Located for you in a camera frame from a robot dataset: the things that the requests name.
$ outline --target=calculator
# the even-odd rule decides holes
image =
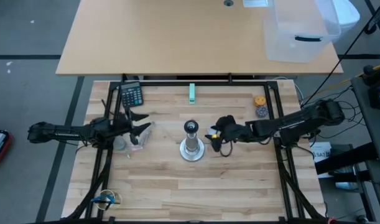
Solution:
[[[124,108],[140,106],[143,104],[142,91],[139,82],[121,85],[121,102]]]

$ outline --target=black metal frame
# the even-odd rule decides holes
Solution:
[[[269,110],[269,118],[274,119],[274,110],[272,107],[272,101],[271,101],[271,95],[270,91],[272,90],[274,92],[274,97],[277,104],[277,111],[279,117],[282,117],[284,115],[282,104],[280,100],[280,94],[279,94],[279,87],[276,81],[271,82],[233,82],[231,74],[228,75],[227,82],[142,82],[142,86],[187,86],[189,83],[195,83],[196,86],[263,86],[264,87],[264,93],[266,95],[267,100],[267,108]],[[108,91],[108,97],[106,102],[106,108],[104,112],[104,116],[109,116],[109,111],[111,109],[112,99],[113,99],[113,93],[114,90],[118,91],[117,100],[115,104],[115,111],[114,114],[119,113],[120,109],[120,89],[118,88],[118,85],[120,82],[111,82],[109,85],[109,91]],[[233,224],[233,223],[240,223],[240,224],[284,224],[284,223],[298,223],[298,224],[304,224],[304,223],[327,223],[327,219],[323,216],[321,216],[308,202],[306,197],[303,195],[303,193],[299,189],[299,184],[297,181],[296,176],[296,170],[295,170],[295,164],[292,157],[292,151],[291,148],[285,148],[288,158],[288,164],[289,164],[289,172],[286,170],[284,161],[282,160],[282,148],[279,141],[279,138],[274,137],[274,145],[276,149],[276,157],[277,157],[277,164],[279,168],[279,175],[280,175],[280,182],[282,187],[282,194],[284,198],[284,204],[285,204],[285,212],[287,214],[288,220],[285,220],[284,217],[278,217],[278,221],[276,222],[194,222],[194,223],[204,223],[204,224]],[[101,164],[101,158],[103,154],[103,150],[107,150],[107,156],[106,156],[106,162],[104,165],[103,170],[99,174],[100,170],[100,164]],[[109,172],[111,169],[111,161],[113,156],[113,147],[112,144],[110,144],[107,149],[97,149],[96,159],[95,159],[95,166],[93,169],[93,176],[91,180],[91,187],[85,198],[83,199],[82,203],[78,208],[75,210],[73,214],[71,214],[66,219],[60,220],[58,222],[50,222],[50,223],[123,223],[123,224],[183,224],[183,223],[189,223],[189,222],[116,222],[114,220],[114,217],[110,217],[108,222],[102,221],[103,219],[103,211],[98,210],[97,217],[92,218],[91,212],[93,208],[93,202],[89,202],[91,198],[94,197],[95,192],[99,188],[99,186],[102,183],[101,189],[106,189],[108,187],[108,180],[109,180]],[[289,198],[289,190],[287,185],[291,187],[291,189],[295,193],[295,199],[297,204],[297,209],[299,213],[299,218],[294,218],[292,214],[292,207],[290,205],[290,198]],[[80,219],[81,214],[83,213],[84,209],[85,212],[85,219]],[[304,209],[308,211],[312,219],[306,219]]]

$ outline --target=red case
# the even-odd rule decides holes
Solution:
[[[4,139],[3,139],[3,142],[2,142],[2,148],[0,150],[0,161],[1,161],[1,159],[3,158],[3,156],[6,153],[7,149],[11,145],[12,135],[10,133],[8,133],[7,131],[1,131],[0,130],[0,133],[4,134],[4,136],[5,136]]]

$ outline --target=green object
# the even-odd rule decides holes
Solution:
[[[190,94],[188,96],[188,104],[195,104],[195,84],[190,83]]]

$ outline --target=wooden table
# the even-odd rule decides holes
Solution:
[[[83,0],[56,73],[315,75],[328,74],[337,63],[332,44],[310,63],[268,60],[262,27],[267,9],[223,2]],[[335,73],[341,72],[339,66]]]
[[[278,81],[285,114],[299,110],[294,83]],[[103,116],[101,99],[109,82],[94,82],[85,123]],[[188,104],[186,86],[144,86],[144,105],[134,112],[149,114],[152,134],[141,151],[128,159],[113,154],[108,188],[119,192],[123,204],[104,217],[118,220],[277,220],[285,216],[279,171],[273,143],[236,143],[231,156],[215,153],[204,139],[206,130],[221,116],[232,114],[237,123],[257,119],[253,96],[264,95],[262,86],[197,86],[196,104]],[[187,162],[179,153],[185,138],[184,122],[195,119],[198,136],[206,146],[198,162]],[[308,148],[308,141],[300,146]],[[324,214],[322,193],[311,155],[293,149],[299,185],[317,210]],[[96,149],[78,151],[62,216],[69,215],[87,193]],[[295,200],[291,193],[293,211]]]

